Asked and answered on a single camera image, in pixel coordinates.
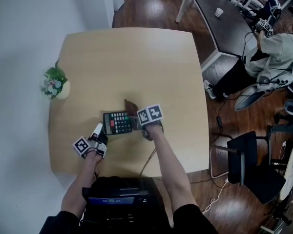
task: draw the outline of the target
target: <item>potted plant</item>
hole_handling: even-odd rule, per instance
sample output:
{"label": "potted plant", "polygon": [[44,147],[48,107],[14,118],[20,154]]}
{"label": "potted plant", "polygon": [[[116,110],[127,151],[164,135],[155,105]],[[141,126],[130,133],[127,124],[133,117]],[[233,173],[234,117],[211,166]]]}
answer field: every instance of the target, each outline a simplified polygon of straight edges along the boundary
{"label": "potted plant", "polygon": [[49,68],[44,73],[44,83],[42,91],[49,99],[65,99],[68,97],[70,90],[70,82],[65,77],[65,73],[58,67],[59,60],[54,67]]}

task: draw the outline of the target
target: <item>white vase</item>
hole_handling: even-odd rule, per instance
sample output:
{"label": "white vase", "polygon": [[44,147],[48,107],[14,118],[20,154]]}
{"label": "white vase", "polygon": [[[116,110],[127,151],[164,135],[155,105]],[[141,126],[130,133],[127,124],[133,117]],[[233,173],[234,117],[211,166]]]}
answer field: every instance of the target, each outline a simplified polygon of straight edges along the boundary
{"label": "white vase", "polygon": [[64,83],[62,91],[60,91],[58,93],[56,98],[58,98],[58,99],[66,99],[68,97],[68,95],[69,95],[69,91],[70,91],[70,82],[67,81],[66,83]]}

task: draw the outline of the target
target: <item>dark wood floor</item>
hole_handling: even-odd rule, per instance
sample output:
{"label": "dark wood floor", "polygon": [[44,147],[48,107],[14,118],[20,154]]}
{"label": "dark wood floor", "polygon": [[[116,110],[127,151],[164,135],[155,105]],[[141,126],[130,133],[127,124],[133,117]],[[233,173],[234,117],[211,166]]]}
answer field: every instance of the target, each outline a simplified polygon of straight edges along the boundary
{"label": "dark wood floor", "polygon": [[[212,39],[204,20],[194,6],[191,6],[185,13],[180,23],[175,22],[181,2],[182,0],[125,0],[122,8],[115,13],[114,27],[152,27],[192,32],[199,59],[202,62],[213,50]],[[216,83],[232,68],[235,62],[235,58],[220,58],[202,73],[203,78],[208,79],[211,83]],[[218,132],[216,116],[222,103],[211,100],[208,96],[206,99],[211,142],[215,138],[212,133]],[[224,133],[236,137],[254,130],[258,136],[264,136],[267,125],[273,123],[273,116],[283,108],[285,99],[285,91],[276,91],[242,112],[234,111],[235,101],[226,101],[219,114],[224,125]],[[284,134],[273,136],[273,157],[279,156],[282,142],[289,137],[291,136]],[[219,138],[216,143],[225,145],[226,141],[225,138]],[[260,162],[262,156],[267,153],[267,147],[265,143],[259,143],[258,149]],[[212,160],[215,173],[226,170],[227,156],[225,152],[215,150]],[[209,179],[210,176],[208,171],[200,171],[189,174],[189,178],[191,182],[197,182]],[[221,187],[224,180],[225,178],[219,178],[215,180],[215,183]],[[157,180],[156,183],[163,195],[170,220],[172,220],[167,192],[161,181]],[[217,188],[212,181],[191,186],[201,210],[205,209],[211,198],[217,197],[220,192],[220,188]],[[270,208],[270,205],[263,206],[247,187],[240,188],[238,185],[230,185],[223,190],[219,201],[213,204],[205,216],[220,234],[255,234],[258,233],[260,225],[265,224],[270,218],[270,216],[264,215]],[[293,220],[293,204],[288,214]],[[293,233],[293,224],[287,231],[287,233]]]}

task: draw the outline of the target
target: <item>calculator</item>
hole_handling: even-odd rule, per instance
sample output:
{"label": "calculator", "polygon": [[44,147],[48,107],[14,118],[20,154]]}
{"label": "calculator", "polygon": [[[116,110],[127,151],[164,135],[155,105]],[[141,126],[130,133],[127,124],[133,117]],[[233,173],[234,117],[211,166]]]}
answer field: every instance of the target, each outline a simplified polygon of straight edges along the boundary
{"label": "calculator", "polygon": [[103,126],[106,135],[119,135],[132,132],[131,120],[126,111],[104,113]]}

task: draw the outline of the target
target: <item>black tabletop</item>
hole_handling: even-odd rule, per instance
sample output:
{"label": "black tabletop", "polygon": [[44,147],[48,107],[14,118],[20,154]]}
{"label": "black tabletop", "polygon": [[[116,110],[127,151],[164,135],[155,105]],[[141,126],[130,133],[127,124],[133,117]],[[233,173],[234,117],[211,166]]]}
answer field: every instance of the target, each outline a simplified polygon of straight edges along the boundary
{"label": "black tabletop", "polygon": [[[242,56],[244,37],[251,29],[233,3],[228,0],[196,0],[196,2],[211,29],[218,50],[238,57]],[[224,11],[219,18],[215,16],[217,8]],[[247,46],[256,46],[255,37],[252,37]]]}

